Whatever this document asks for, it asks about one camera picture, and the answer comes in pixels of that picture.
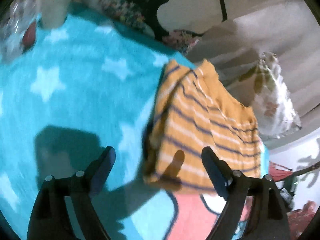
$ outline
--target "clothing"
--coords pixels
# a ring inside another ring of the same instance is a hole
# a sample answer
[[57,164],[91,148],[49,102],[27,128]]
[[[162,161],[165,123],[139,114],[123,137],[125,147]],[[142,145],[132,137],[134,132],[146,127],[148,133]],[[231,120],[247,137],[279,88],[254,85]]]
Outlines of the clothing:
[[159,88],[148,137],[145,181],[183,193],[213,193],[201,150],[210,146],[231,169],[260,177],[257,120],[234,99],[207,60],[191,70],[171,61]]

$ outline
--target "fabric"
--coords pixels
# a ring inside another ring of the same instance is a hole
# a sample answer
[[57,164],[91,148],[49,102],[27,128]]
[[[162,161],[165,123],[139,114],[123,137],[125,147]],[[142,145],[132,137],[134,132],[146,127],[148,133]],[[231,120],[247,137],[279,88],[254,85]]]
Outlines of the fabric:
[[269,174],[273,178],[275,182],[285,179],[286,177],[290,176],[293,173],[292,169],[287,168],[286,166],[279,165],[273,162],[270,162],[270,171]]
[[250,69],[230,85],[228,92],[245,106],[252,106],[263,141],[281,138],[301,129],[290,93],[275,54],[265,52]]
[[188,59],[200,63],[207,58],[220,78],[233,80],[248,71],[244,64],[255,61],[262,52],[272,51],[278,56],[303,129],[265,143],[274,149],[320,126],[319,109],[309,113],[320,102],[319,39],[319,24],[303,0],[271,0],[256,12],[212,27]]
[[213,25],[248,14],[268,0],[76,1],[187,53]]
[[[71,12],[57,30],[38,25],[34,47],[0,64],[1,212],[26,240],[44,177],[71,176],[110,145],[116,163],[92,204],[111,239],[204,240],[224,206],[219,197],[171,194],[146,185],[139,172],[163,65],[194,65],[80,5]],[[70,198],[66,205],[76,237],[84,239]]]
[[297,240],[301,236],[316,214],[316,207],[316,202],[309,200],[303,209],[288,213],[291,240]]
[[260,144],[253,111],[230,96],[206,60],[194,71],[176,61],[167,65],[149,145],[146,180],[166,189],[214,191],[201,161],[205,146],[231,169],[260,176]]
[[[269,174],[269,151],[267,147],[265,147],[260,142],[260,159],[261,159],[261,178],[263,178],[264,175]],[[225,204],[227,203],[222,197],[218,195],[209,195],[209,194],[203,194],[203,199],[206,202],[206,205],[211,208],[213,212],[216,214],[221,214]],[[232,240],[240,239],[244,233],[244,230],[247,225],[247,220],[249,219],[249,215],[251,212],[251,206],[252,206],[252,200],[253,198],[251,196],[247,197],[246,202],[244,204],[244,208],[242,210],[240,222],[238,224],[238,228],[235,231],[235,234],[232,238]]]

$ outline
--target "white star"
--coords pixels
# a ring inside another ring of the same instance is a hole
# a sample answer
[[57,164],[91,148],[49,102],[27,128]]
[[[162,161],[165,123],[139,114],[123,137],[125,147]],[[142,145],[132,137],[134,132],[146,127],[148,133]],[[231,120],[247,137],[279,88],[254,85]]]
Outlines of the white star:
[[51,43],[56,43],[57,41],[67,40],[69,35],[66,29],[62,30],[52,30],[48,36],[44,38],[45,41],[51,41]]
[[155,52],[152,52],[152,54],[156,58],[153,62],[153,65],[155,67],[163,67],[165,64],[169,62],[169,58],[164,54],[158,54]]
[[3,99],[3,91],[0,92],[0,116],[3,115],[2,99]]
[[114,29],[113,26],[114,26],[113,22],[108,21],[108,22],[105,22],[104,24],[96,27],[96,29],[94,31],[98,32],[98,33],[109,34]]
[[53,92],[66,88],[59,80],[59,67],[55,66],[48,70],[38,67],[37,78],[31,84],[30,91],[40,94],[44,103],[48,102]]
[[220,197],[218,195],[209,195],[209,194],[203,194],[204,201],[206,202],[208,208],[210,208],[211,211],[213,211],[216,214],[221,214],[226,201],[223,197]]
[[113,73],[122,81],[125,80],[127,76],[132,75],[132,72],[127,67],[127,61],[125,59],[116,61],[106,57],[101,69]]
[[9,203],[9,205],[15,212],[17,212],[17,204],[19,203],[19,198],[11,187],[11,183],[7,173],[2,173],[0,176],[0,196]]
[[122,140],[118,145],[118,150],[127,152],[126,169],[124,173],[124,183],[130,182],[136,175],[141,158],[142,131],[149,120],[154,104],[154,95],[145,103],[134,125],[120,123]]

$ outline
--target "white wall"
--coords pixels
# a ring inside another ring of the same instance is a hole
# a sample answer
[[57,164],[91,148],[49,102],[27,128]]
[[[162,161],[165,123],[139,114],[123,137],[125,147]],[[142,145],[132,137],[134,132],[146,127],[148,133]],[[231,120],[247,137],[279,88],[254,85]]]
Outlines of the white wall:
[[[288,145],[270,150],[270,160],[292,168],[294,171],[300,170],[301,167],[305,168],[320,161],[319,145],[320,128]],[[308,188],[314,174],[309,174],[305,181],[301,181],[303,177],[304,175],[299,177],[297,194],[294,198],[294,209],[302,208],[308,200],[313,200],[320,205],[320,179],[317,179],[314,185]]]

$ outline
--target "black robotic claw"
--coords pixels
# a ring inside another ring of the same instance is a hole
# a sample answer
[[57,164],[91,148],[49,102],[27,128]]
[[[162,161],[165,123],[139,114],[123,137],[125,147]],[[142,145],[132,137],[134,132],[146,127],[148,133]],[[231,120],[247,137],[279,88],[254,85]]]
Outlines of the black robotic claw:
[[76,240],[69,220],[64,197],[70,196],[82,233],[87,240],[109,240],[91,204],[90,197],[98,194],[113,167],[116,152],[107,147],[98,160],[85,171],[70,178],[45,178],[34,204],[27,240]]
[[[47,176],[33,207],[27,240],[76,240],[68,217],[65,196],[70,196],[86,240],[109,240],[91,204],[112,169],[116,153],[107,147],[85,171],[70,178]],[[227,203],[206,240],[231,240],[247,196],[253,196],[252,210],[242,240],[289,240],[289,225],[279,189],[269,175],[246,177],[231,170],[210,147],[202,150],[202,162],[218,195]],[[318,239],[320,212],[298,240]]]
[[219,196],[227,203],[207,240],[230,240],[236,231],[247,196],[253,196],[249,221],[242,240],[289,240],[289,224],[279,189],[269,175],[262,179],[232,171],[210,147],[202,150],[202,162]]

